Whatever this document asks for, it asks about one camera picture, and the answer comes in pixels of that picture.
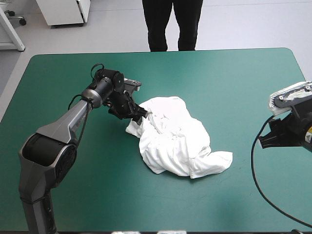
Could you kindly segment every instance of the green table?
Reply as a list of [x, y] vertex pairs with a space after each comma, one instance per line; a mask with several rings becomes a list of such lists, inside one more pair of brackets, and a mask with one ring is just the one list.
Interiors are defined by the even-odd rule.
[[[263, 200], [250, 170], [252, 141], [271, 115], [269, 95], [304, 80], [285, 48], [34, 56], [0, 124], [0, 230], [27, 230], [18, 193], [21, 145], [66, 112], [72, 96], [90, 83], [97, 62], [143, 83], [137, 103], [181, 97], [206, 127], [212, 150], [232, 151], [234, 160], [225, 172], [199, 179], [155, 175], [141, 159], [138, 138], [125, 133], [129, 121], [96, 109], [75, 165], [52, 190], [58, 230], [308, 230]], [[312, 222], [311, 153], [258, 146], [255, 157], [266, 195]]]

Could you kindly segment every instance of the black cable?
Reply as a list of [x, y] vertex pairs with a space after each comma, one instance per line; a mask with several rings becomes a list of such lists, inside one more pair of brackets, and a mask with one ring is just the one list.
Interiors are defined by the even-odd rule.
[[92, 81], [95, 81], [96, 84], [97, 84], [97, 80], [94, 78], [94, 76], [92, 76], [92, 72], [93, 72], [93, 69], [95, 69], [97, 66], [102, 66], [102, 69], [104, 69], [104, 64], [103, 63], [96, 63], [93, 65], [93, 67], [91, 68], [91, 72], [90, 72], [90, 76], [92, 78]]
[[75, 95], [75, 96], [73, 97], [73, 99], [71, 100], [71, 102], [69, 103], [67, 110], [70, 109], [70, 106], [73, 104], [74, 100], [75, 100], [77, 97], [82, 97], [82, 95], [81, 95], [81, 94]]
[[[68, 105], [68, 110], [70, 109], [71, 105], [73, 104], [74, 100], [77, 98], [77, 97], [83, 97], [81, 94], [77, 94], [73, 97], [73, 99], [71, 100], [71, 102], [69, 103]], [[88, 116], [89, 116], [89, 105], [91, 105], [91, 107], [93, 108], [93, 103], [92, 103], [92, 100], [91, 99], [85, 99], [83, 98], [84, 101], [87, 102], [87, 113], [86, 113], [86, 116], [84, 118], [84, 122], [83, 122], [83, 126], [82, 126], [82, 129], [81, 129], [81, 132], [80, 132], [80, 136], [79, 136], [79, 139], [77, 141], [77, 144], [76, 144], [76, 149], [78, 148], [79, 144], [80, 144], [80, 141], [82, 139], [82, 135], [83, 135], [83, 132], [84, 132], [84, 128], [86, 126], [86, 123], [87, 123], [87, 119], [88, 119]]]
[[79, 139], [77, 141], [77, 144], [76, 144], [76, 149], [78, 148], [79, 144], [80, 144], [80, 141], [81, 141], [81, 138], [82, 138], [82, 135], [83, 135], [83, 132], [84, 132], [84, 128], [86, 126], [86, 123], [87, 123], [87, 119], [88, 119], [88, 115], [89, 115], [89, 103], [90, 101], [87, 102], [87, 113], [86, 113], [86, 116], [84, 118], [84, 122], [83, 122], [83, 126], [82, 126], [82, 129], [81, 129], [81, 132], [80, 132], [80, 136], [79, 136]]
[[309, 228], [312, 228], [312, 225], [311, 225], [311, 224], [308, 224], [308, 223], [306, 223], [306, 222], [304, 222], [304, 221], [301, 221], [300, 219], [297, 219], [297, 218], [291, 216], [290, 214], [288, 214], [288, 213], [282, 211], [280, 208], [278, 208], [276, 205], [274, 205], [274, 204], [264, 195], [264, 193], [263, 193], [262, 190], [260, 189], [260, 186], [259, 186], [259, 184], [258, 184], [257, 178], [256, 178], [256, 176], [255, 176], [255, 171], [254, 171], [254, 147], [255, 147], [255, 144], [257, 143], [257, 140], [258, 140], [258, 138], [260, 137], [260, 135], [261, 135], [263, 129], [264, 129], [265, 126], [268, 124], [268, 122], [269, 122], [271, 119], [273, 119], [273, 118], [274, 118], [274, 116], [271, 116], [270, 118], [268, 118], [268, 119], [265, 121], [265, 123], [263, 124], [263, 126], [262, 126], [260, 132], [258, 133], [258, 135], [256, 136], [256, 138], [255, 138], [255, 140], [254, 140], [254, 142], [253, 142], [252, 151], [251, 151], [251, 165], [252, 165], [252, 173], [253, 173], [253, 180], [254, 180], [254, 183], [255, 183], [255, 185], [256, 185], [256, 187], [257, 187], [259, 193], [261, 194], [261, 196], [262, 196], [262, 197], [266, 200], [266, 202], [268, 202], [273, 208], [275, 208], [277, 211], [279, 211], [280, 213], [282, 213], [282, 214], [285, 215], [286, 217], [292, 219], [293, 221], [296, 221], [296, 222], [298, 222], [298, 223], [300, 223], [300, 224], [302, 224], [302, 225], [305, 225], [305, 226], [307, 226], [307, 227], [309, 227]]

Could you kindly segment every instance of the person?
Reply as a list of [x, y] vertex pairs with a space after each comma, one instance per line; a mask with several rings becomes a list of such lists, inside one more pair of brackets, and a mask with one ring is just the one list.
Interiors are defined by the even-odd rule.
[[165, 31], [174, 6], [179, 51], [195, 50], [203, 0], [142, 0], [151, 51], [167, 51]]

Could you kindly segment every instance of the crumpled fabric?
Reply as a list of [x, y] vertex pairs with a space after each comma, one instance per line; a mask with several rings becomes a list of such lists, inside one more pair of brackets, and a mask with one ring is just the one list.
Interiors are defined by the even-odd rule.
[[170, 171], [198, 178], [228, 169], [233, 153], [211, 152], [210, 137], [179, 97], [155, 97], [142, 104], [149, 112], [141, 125], [131, 120], [126, 132], [140, 138], [143, 161], [156, 174]]

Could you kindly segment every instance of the gray floor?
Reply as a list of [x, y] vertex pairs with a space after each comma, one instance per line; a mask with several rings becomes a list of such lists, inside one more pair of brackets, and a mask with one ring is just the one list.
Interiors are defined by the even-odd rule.
[[[91, 0], [85, 26], [58, 29], [46, 25], [35, 0], [13, 0], [10, 8], [27, 20], [14, 23], [26, 50], [0, 51], [0, 120], [33, 55], [149, 51], [141, 0]], [[196, 49], [287, 47], [312, 80], [311, 12], [312, 0], [204, 0]], [[177, 50], [173, 15], [166, 35]]]

